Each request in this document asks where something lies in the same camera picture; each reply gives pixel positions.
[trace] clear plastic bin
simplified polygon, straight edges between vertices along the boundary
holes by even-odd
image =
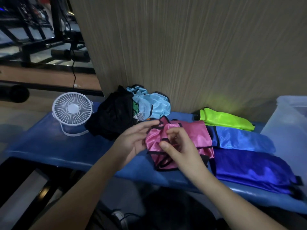
[[[307,96],[280,96],[277,108],[261,134],[276,147],[275,156],[285,160],[301,176],[307,194]]]

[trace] clothing tag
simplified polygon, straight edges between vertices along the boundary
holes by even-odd
[[[144,114],[142,112],[139,112],[137,113],[135,116],[134,116],[135,119],[137,119],[138,121],[144,121]]]

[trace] green fabric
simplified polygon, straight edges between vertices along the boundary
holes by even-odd
[[[224,112],[217,112],[210,108],[201,110],[200,115],[201,120],[210,126],[233,127],[247,131],[253,131],[255,128],[250,121],[244,118]]]
[[[135,116],[137,113],[139,113],[138,104],[133,101],[133,116]]]

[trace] forearm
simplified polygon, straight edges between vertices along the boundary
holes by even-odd
[[[282,225],[221,183],[207,169],[196,184],[213,202],[232,230],[285,229]]]
[[[85,229],[107,181],[117,171],[117,164],[117,158],[106,153],[31,230]]]

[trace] dark blue satin fabric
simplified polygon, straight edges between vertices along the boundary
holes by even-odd
[[[276,149],[266,135],[232,127],[206,126],[212,146],[273,154]]]
[[[210,166],[220,180],[274,193],[291,194],[289,186],[297,182],[290,166],[268,153],[215,148]]]

